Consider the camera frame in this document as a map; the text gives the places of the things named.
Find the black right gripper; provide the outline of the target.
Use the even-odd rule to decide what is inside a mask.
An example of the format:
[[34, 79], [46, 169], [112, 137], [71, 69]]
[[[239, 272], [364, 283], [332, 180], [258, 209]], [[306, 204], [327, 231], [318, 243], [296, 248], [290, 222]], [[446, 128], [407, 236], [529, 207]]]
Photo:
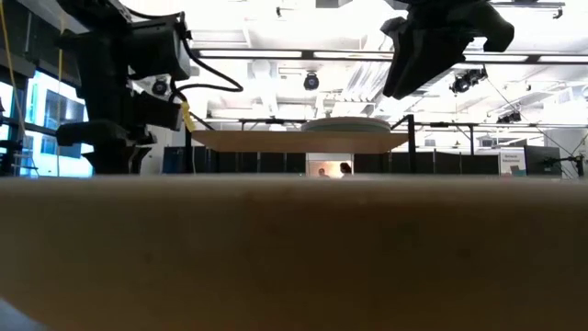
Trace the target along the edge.
[[505, 51], [515, 36], [489, 0], [403, 0], [408, 20], [387, 20], [381, 31], [393, 41], [393, 58], [382, 94], [402, 99], [464, 59], [467, 46], [486, 39], [483, 49]]

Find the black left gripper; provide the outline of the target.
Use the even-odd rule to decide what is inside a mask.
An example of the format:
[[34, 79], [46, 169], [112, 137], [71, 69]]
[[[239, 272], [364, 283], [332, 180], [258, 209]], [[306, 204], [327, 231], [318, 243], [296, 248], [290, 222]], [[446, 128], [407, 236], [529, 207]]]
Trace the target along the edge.
[[66, 121], [56, 131], [61, 146], [86, 143], [97, 146], [122, 145], [113, 149], [98, 149], [85, 153], [85, 159], [97, 175], [139, 175], [143, 158], [152, 150], [145, 145], [154, 143], [147, 129], [154, 111], [154, 97], [124, 91], [91, 94], [85, 99], [87, 121]]

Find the pale teal plate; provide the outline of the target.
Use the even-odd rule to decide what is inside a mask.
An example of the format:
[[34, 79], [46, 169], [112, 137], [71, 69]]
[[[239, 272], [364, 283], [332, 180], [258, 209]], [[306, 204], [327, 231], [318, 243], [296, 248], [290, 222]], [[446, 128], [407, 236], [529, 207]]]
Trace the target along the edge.
[[311, 120], [301, 125], [301, 131], [390, 132], [385, 120], [365, 117], [335, 117]]

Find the wooden shelf, black metal legs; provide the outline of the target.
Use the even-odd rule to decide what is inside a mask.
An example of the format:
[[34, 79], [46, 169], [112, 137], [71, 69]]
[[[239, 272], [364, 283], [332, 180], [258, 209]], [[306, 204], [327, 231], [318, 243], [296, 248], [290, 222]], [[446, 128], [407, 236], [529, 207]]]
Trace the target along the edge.
[[352, 131], [187, 131], [196, 141], [217, 152], [385, 154], [409, 144], [409, 172], [417, 172], [415, 121], [408, 115], [390, 124], [390, 132]]

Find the large window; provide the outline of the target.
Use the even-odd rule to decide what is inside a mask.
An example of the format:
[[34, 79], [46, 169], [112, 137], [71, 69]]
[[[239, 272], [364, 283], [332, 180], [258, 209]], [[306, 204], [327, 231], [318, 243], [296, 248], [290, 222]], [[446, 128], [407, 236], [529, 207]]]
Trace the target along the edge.
[[[66, 121], [87, 121], [87, 110], [75, 89], [49, 75], [36, 72], [27, 81], [27, 89], [15, 90], [0, 83], [0, 102], [7, 117], [24, 115], [27, 124], [55, 131]], [[93, 151], [88, 144], [60, 146], [55, 136], [26, 129], [16, 152], [13, 172], [22, 177], [91, 177], [94, 168], [84, 158]]]

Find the white sign poster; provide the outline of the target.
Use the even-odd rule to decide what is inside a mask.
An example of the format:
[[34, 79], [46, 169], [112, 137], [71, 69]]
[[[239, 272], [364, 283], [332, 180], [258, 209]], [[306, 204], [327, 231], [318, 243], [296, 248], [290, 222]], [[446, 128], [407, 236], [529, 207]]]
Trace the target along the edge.
[[525, 152], [523, 150], [502, 150], [499, 153], [499, 168], [501, 176], [525, 177]]

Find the black background monitor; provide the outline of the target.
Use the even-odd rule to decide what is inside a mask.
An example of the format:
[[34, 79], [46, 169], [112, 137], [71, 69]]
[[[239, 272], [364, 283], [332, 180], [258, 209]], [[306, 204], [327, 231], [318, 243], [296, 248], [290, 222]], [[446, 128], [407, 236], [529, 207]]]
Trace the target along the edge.
[[559, 148], [527, 145], [524, 153], [528, 177], [561, 177]]

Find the long ceiling light bar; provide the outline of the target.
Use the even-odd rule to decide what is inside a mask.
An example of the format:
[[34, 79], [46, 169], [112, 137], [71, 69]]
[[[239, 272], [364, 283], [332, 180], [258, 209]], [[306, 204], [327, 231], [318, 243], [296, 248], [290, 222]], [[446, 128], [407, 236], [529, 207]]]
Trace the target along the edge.
[[[271, 50], [271, 49], [194, 49], [198, 58], [207, 60], [284, 60], [391, 62], [392, 51], [343, 50]], [[588, 53], [492, 53], [464, 52], [460, 63], [528, 64], [528, 65], [588, 65]]]

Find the black partition wall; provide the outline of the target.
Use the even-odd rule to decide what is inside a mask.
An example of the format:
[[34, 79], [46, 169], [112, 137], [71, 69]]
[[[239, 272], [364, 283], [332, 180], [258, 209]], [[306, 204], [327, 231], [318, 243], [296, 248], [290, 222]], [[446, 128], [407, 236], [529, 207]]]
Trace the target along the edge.
[[[217, 152], [204, 146], [192, 149], [187, 159], [183, 147], [166, 147], [162, 171], [165, 174], [203, 173], [288, 173], [317, 177], [340, 177], [340, 164], [347, 163], [358, 174], [409, 174], [408, 153], [344, 154], [336, 159], [323, 154], [315, 159], [304, 153]], [[425, 175], [497, 175], [496, 155], [447, 154], [440, 152], [415, 155], [416, 172]]]

